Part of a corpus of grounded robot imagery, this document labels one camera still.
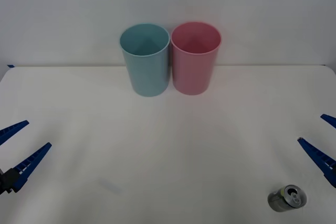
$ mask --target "white table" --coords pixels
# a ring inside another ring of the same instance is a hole
[[[17,67],[0,83],[7,170],[52,148],[22,190],[0,196],[1,224],[335,223],[336,189],[297,142],[336,158],[336,76],[323,66],[216,67],[198,96],[132,91],[125,67]],[[277,213],[295,184],[307,205]]]

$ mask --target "cup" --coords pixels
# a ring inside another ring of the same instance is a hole
[[[120,37],[133,89],[144,97],[161,94],[169,83],[170,36],[161,26],[144,23],[128,28]]]
[[[221,42],[220,32],[204,22],[173,30],[173,83],[179,92],[196,95],[208,88]]]

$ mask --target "blue cup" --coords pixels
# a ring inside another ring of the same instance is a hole
[[[133,89],[144,97],[161,94],[169,83],[170,36],[155,24],[138,24],[120,37],[126,67]]]

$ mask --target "pink cup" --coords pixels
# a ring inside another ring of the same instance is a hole
[[[173,30],[173,83],[179,92],[195,95],[208,88],[221,42],[219,31],[203,22]]]

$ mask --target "white wall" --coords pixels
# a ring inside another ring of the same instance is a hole
[[[227,33],[220,64],[333,64],[335,0],[0,0],[0,62],[123,64],[138,22],[204,20]]]

